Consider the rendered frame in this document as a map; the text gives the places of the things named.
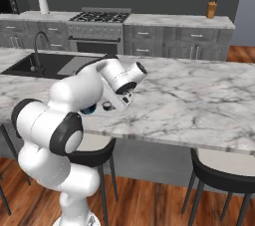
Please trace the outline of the grey base cupboards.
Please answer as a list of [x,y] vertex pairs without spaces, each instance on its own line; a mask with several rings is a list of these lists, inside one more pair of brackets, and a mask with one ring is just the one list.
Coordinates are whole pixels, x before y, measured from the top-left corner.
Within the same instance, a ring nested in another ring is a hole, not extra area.
[[39,50],[68,51],[67,25],[64,22],[40,22],[24,20],[0,21],[0,47],[16,49],[33,49],[34,40],[39,31],[46,33],[49,41],[43,35],[37,39]]
[[125,25],[125,54],[225,61],[232,29]]

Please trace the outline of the black tap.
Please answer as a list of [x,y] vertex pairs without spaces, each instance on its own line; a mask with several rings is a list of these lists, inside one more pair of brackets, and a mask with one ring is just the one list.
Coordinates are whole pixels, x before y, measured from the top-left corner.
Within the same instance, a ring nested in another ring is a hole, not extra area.
[[30,70],[34,73],[39,73],[40,75],[42,75],[44,73],[44,67],[39,60],[38,46],[37,46],[37,40],[40,35],[42,35],[45,38],[47,43],[50,43],[49,38],[44,31],[39,31],[36,34],[34,39],[34,56],[30,59],[30,64],[31,64]]

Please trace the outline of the white paper towel roll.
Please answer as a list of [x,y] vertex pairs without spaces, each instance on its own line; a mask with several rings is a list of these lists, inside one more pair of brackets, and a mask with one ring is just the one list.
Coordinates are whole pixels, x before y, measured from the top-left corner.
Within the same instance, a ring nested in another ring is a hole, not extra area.
[[46,15],[50,13],[49,5],[47,0],[39,0],[40,13]]

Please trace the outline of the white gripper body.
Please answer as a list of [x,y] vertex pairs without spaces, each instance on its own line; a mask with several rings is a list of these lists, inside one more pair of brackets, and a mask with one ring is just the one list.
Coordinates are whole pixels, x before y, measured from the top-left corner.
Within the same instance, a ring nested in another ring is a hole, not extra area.
[[120,100],[112,101],[112,106],[119,112],[124,112],[128,108],[128,105]]

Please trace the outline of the black stool with pale seat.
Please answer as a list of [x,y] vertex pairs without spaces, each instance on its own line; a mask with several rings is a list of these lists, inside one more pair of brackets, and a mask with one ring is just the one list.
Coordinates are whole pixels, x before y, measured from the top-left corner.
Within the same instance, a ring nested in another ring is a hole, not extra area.
[[68,154],[71,162],[88,167],[96,167],[98,169],[101,178],[100,188],[104,211],[104,221],[106,226],[109,226],[109,222],[105,191],[104,164],[107,161],[110,163],[115,198],[118,198],[115,164],[113,157],[115,145],[116,139],[114,137],[86,133],[79,147],[74,152]]
[[193,225],[204,185],[228,193],[220,220],[224,219],[232,194],[241,193],[244,195],[236,223],[236,226],[242,226],[250,198],[255,194],[255,155],[204,148],[192,148],[190,154],[193,169],[181,213],[185,212],[195,178],[198,178],[198,186],[189,216],[188,226]]

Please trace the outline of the blue yogurt container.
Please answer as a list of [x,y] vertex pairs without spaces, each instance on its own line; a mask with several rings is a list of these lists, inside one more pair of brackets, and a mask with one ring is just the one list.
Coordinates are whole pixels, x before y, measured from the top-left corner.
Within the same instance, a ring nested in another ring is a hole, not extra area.
[[97,108],[97,105],[92,105],[89,107],[81,106],[80,113],[81,114],[92,114]]

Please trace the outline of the wooden knife block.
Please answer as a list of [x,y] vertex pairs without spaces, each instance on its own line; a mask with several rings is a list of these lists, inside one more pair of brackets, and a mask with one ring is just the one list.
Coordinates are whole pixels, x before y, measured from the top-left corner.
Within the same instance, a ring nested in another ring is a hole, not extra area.
[[205,16],[208,19],[213,19],[217,8],[217,0],[209,0],[207,2],[207,10]]

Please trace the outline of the steel range with hob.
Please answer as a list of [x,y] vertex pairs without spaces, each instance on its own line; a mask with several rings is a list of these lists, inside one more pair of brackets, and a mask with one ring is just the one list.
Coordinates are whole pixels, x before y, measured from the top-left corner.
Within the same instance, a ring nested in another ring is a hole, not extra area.
[[124,21],[129,8],[89,8],[67,22],[71,50],[82,53],[124,53]]

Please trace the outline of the black sink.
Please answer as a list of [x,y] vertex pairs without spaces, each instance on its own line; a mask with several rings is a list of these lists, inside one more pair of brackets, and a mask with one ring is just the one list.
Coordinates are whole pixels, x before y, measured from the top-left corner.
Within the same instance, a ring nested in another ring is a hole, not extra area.
[[98,59],[98,57],[91,55],[74,56],[46,53],[39,53],[38,57],[39,62],[43,65],[43,75],[32,70],[35,66],[33,53],[3,71],[2,75],[61,80],[74,75],[81,66]]

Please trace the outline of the black microwave oven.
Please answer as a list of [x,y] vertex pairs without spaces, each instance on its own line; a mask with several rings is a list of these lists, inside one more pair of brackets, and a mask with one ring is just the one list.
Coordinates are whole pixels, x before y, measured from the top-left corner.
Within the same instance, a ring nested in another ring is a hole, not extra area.
[[0,14],[21,14],[29,10],[28,0],[0,0]]

